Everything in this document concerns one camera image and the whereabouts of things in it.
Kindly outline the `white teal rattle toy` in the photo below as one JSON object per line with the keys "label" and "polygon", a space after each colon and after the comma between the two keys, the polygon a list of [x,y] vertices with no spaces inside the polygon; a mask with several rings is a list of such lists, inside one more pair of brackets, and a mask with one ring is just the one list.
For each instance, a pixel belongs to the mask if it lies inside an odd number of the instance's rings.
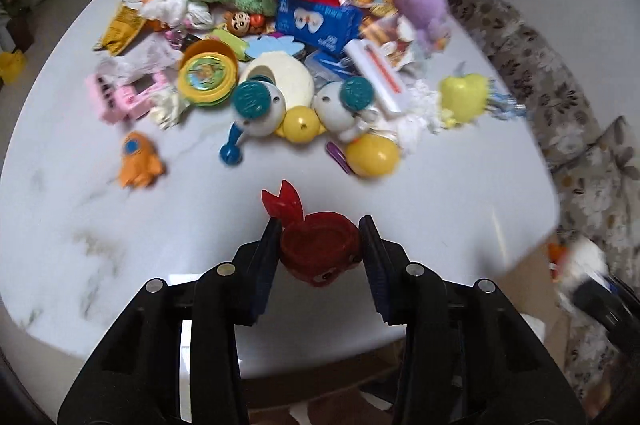
{"label": "white teal rattle toy", "polygon": [[307,144],[323,133],[343,143],[357,140],[378,118],[373,87],[355,76],[331,81],[311,90],[302,99],[285,91],[264,75],[243,81],[232,93],[233,124],[219,151],[229,166],[242,160],[240,143],[246,138],[278,136],[293,144]]}

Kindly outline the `yellow potty chair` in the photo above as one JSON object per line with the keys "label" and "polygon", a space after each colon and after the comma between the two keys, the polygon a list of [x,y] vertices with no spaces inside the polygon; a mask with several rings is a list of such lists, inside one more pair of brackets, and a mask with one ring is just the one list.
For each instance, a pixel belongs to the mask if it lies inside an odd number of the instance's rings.
{"label": "yellow potty chair", "polygon": [[0,53],[0,78],[11,85],[20,77],[26,65],[26,56],[20,50]]}

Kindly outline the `crumpled white tissue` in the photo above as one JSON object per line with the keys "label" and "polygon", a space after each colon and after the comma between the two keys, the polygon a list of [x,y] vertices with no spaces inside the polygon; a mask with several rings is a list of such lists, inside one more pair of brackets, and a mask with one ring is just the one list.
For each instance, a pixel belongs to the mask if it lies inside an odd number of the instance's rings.
{"label": "crumpled white tissue", "polygon": [[214,17],[208,5],[198,0],[146,0],[138,15],[168,28],[204,30],[214,27]]}

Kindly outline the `orange rocket toy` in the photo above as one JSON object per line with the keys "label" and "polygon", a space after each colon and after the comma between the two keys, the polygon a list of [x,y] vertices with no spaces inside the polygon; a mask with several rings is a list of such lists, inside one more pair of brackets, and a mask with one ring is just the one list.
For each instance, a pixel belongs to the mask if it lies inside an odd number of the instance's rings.
{"label": "orange rocket toy", "polygon": [[122,188],[147,188],[165,174],[165,166],[152,141],[142,132],[131,131],[122,142],[122,166],[118,181]]}

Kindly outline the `yellow duck toy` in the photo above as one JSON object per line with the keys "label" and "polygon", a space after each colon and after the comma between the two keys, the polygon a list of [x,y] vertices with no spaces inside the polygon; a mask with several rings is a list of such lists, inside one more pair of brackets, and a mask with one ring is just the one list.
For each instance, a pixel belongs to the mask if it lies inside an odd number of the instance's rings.
{"label": "yellow duck toy", "polygon": [[438,85],[440,117],[446,128],[474,122],[486,110],[489,79],[480,74],[448,76]]}

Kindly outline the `yellow flower plant pot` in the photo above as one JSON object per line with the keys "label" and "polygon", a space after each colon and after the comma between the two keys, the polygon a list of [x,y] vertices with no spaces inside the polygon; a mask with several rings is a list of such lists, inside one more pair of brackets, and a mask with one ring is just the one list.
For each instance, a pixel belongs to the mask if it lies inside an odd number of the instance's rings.
{"label": "yellow flower plant pot", "polygon": [[24,0],[1,0],[1,50],[26,52],[34,43],[28,25],[29,5]]}

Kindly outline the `pink toy phone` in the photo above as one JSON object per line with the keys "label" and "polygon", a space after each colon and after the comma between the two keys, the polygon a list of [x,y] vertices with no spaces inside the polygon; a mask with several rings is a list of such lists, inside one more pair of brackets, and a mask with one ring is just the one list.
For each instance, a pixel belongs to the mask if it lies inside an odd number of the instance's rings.
{"label": "pink toy phone", "polygon": [[164,73],[146,74],[131,84],[111,84],[105,77],[89,75],[85,80],[90,104],[99,120],[114,125],[137,120],[151,111],[152,96],[169,85]]}

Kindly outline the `floral sofa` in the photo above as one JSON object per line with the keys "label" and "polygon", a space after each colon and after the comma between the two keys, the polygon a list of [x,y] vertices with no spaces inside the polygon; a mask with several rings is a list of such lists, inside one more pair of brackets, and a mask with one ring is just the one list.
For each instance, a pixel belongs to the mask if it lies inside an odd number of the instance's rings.
{"label": "floral sofa", "polygon": [[600,127],[582,87],[544,36],[504,0],[448,0],[528,121],[558,193],[554,249],[579,235],[613,275],[639,287],[639,138],[626,118]]}

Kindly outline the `yellow plastic egg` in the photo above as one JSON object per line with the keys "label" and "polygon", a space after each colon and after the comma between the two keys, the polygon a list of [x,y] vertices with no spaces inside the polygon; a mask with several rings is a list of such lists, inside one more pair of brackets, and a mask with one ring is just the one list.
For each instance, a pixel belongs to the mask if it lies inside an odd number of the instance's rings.
{"label": "yellow plastic egg", "polygon": [[400,162],[400,152],[396,143],[372,133],[366,133],[349,143],[345,156],[352,171],[363,178],[391,174]]}

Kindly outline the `yellow round disc toy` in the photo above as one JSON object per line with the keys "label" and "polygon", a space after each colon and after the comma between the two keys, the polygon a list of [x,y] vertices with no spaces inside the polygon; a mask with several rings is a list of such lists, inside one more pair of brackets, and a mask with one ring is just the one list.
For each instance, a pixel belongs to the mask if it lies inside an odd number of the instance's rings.
{"label": "yellow round disc toy", "polygon": [[195,106],[215,106],[227,101],[238,83],[235,53],[217,39],[195,41],[183,52],[176,88]]}

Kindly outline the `cardboard box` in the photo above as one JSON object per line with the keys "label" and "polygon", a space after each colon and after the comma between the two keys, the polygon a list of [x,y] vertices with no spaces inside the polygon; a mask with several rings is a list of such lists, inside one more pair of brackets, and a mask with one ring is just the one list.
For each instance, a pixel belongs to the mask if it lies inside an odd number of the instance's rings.
{"label": "cardboard box", "polygon": [[252,424],[389,424],[405,341],[302,371],[244,379]]}

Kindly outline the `purple plush toy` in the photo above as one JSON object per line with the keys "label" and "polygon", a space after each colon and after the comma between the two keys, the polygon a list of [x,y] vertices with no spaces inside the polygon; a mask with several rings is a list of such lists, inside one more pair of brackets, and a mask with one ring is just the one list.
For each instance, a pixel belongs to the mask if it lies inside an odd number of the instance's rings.
{"label": "purple plush toy", "polygon": [[451,32],[447,0],[393,0],[395,8],[413,26],[416,42],[427,52],[442,52]]}

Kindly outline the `yellow snack wrapper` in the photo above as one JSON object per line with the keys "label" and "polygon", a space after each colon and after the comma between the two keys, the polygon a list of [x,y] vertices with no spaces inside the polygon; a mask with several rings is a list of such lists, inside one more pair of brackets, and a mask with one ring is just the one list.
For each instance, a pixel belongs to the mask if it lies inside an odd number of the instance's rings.
{"label": "yellow snack wrapper", "polygon": [[107,51],[111,56],[121,55],[140,34],[145,23],[146,19],[136,9],[128,7],[124,2],[119,3],[110,24],[93,46],[93,50]]}

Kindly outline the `red fish toy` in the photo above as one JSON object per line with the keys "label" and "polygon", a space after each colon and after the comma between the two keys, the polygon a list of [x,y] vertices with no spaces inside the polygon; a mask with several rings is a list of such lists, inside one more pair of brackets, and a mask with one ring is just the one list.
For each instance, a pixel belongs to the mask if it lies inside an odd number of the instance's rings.
{"label": "red fish toy", "polygon": [[262,190],[260,197],[268,215],[282,225],[280,260],[295,278],[324,287],[360,263],[359,231],[344,215],[306,214],[297,191],[286,180],[278,194]]}

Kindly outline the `blue action figure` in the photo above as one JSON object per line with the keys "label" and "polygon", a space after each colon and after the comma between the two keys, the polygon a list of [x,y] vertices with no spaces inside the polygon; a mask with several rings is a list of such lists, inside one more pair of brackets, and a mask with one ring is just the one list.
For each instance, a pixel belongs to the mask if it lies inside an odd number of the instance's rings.
{"label": "blue action figure", "polygon": [[[454,76],[460,77],[468,74],[477,73],[465,73],[465,63],[460,63],[454,69]],[[501,92],[497,87],[497,81],[495,78],[487,77],[489,79],[489,96],[485,112],[494,116],[495,118],[508,120],[512,118],[525,118],[527,116],[526,106],[518,103],[518,100],[511,96],[510,93]]]}

